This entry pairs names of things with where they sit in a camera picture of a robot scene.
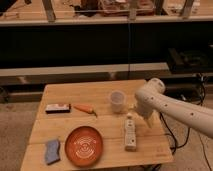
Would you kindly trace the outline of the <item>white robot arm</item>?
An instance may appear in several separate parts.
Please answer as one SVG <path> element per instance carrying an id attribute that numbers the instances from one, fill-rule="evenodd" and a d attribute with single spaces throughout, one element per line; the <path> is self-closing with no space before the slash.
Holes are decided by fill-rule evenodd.
<path id="1" fill-rule="evenodd" d="M 164 92 L 160 79 L 150 79 L 135 92 L 135 111 L 148 120 L 156 110 L 213 139 L 213 109 L 165 96 Z"/>

